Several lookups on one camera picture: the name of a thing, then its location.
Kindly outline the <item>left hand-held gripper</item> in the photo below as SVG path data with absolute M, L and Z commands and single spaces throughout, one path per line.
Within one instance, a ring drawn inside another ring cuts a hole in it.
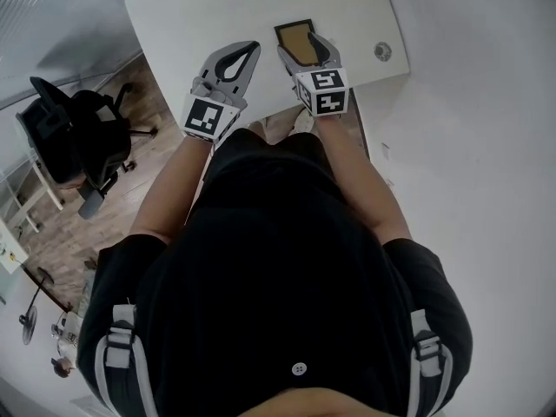
M 217 144 L 226 135 L 248 106 L 243 96 L 260 54 L 258 42 L 242 41 L 222 47 L 208 57 L 185 98 L 180 120 L 184 135 L 211 144 Z

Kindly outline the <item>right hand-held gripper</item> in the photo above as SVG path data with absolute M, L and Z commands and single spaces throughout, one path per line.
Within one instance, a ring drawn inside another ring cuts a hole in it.
M 348 111 L 349 85 L 340 52 L 324 37 L 308 32 L 318 66 L 302 67 L 281 45 L 277 53 L 294 81 L 294 92 L 311 116 L 340 115 Z

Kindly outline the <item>black picture frame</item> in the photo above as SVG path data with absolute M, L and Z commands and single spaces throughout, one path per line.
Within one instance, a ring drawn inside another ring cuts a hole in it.
M 318 63 L 316 51 L 309 41 L 308 33 L 314 33 L 311 19 L 300 20 L 275 26 L 278 44 L 300 65 Z

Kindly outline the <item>person's left forearm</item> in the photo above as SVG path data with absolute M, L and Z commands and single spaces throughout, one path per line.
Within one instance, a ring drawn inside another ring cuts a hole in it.
M 168 243 L 185 224 L 212 145 L 183 138 L 155 178 L 132 223 L 131 235 L 151 235 Z

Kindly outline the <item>person's right forearm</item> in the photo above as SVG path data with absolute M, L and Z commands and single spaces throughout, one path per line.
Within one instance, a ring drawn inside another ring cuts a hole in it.
M 359 219 L 380 243 L 412 238 L 394 193 L 338 116 L 314 119 L 334 178 Z

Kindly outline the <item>person's right white shoe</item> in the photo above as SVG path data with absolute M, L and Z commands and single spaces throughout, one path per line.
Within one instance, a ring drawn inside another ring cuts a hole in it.
M 314 118 L 307 109 L 303 109 L 296 117 L 293 128 L 289 132 L 289 136 L 301 133 L 312 133 L 314 128 Z

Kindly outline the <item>black office chair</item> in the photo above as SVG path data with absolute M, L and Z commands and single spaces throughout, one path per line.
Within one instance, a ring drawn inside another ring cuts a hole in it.
M 129 159 L 131 138 L 153 138 L 157 128 L 134 130 L 120 113 L 132 83 L 125 83 L 116 98 L 88 89 L 68 96 L 37 76 L 30 83 L 38 98 L 17 120 L 54 182 L 77 189 L 83 198 L 78 214 L 88 220 L 116 184 L 118 171 L 136 168 Z

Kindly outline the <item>person's black shirt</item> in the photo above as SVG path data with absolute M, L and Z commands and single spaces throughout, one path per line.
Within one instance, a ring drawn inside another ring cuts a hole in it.
M 237 417 L 310 387 L 400 417 L 453 398 L 473 337 L 439 258 L 380 243 L 317 138 L 291 142 L 310 155 L 237 130 L 173 240 L 100 253 L 76 364 L 117 417 Z

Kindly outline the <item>white side table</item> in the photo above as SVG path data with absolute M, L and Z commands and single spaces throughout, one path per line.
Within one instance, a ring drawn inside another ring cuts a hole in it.
M 56 209 L 63 210 L 65 201 L 58 196 L 35 151 L 28 150 L 25 157 L 6 169 L 0 167 L 0 219 L 8 228 L 22 229 L 26 223 L 39 233 L 43 225 L 32 213 L 46 197 Z

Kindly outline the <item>black standing fan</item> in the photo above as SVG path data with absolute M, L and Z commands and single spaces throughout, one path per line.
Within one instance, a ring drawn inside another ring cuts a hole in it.
M 40 275 L 40 280 L 38 281 L 36 292 L 34 293 L 30 301 L 26 313 L 19 316 L 19 323 L 23 327 L 22 341 L 24 346 L 28 346 L 30 344 L 36 327 L 36 321 L 38 317 L 38 312 L 35 305 L 36 297 L 38 296 L 39 292 L 46 286 L 51 286 L 55 283 L 50 273 L 47 272 L 45 269 L 38 268 L 37 273 Z

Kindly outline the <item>person's chest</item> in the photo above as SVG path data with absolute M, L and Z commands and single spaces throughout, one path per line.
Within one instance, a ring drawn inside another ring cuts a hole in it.
M 284 391 L 238 417 L 395 417 L 332 389 Z

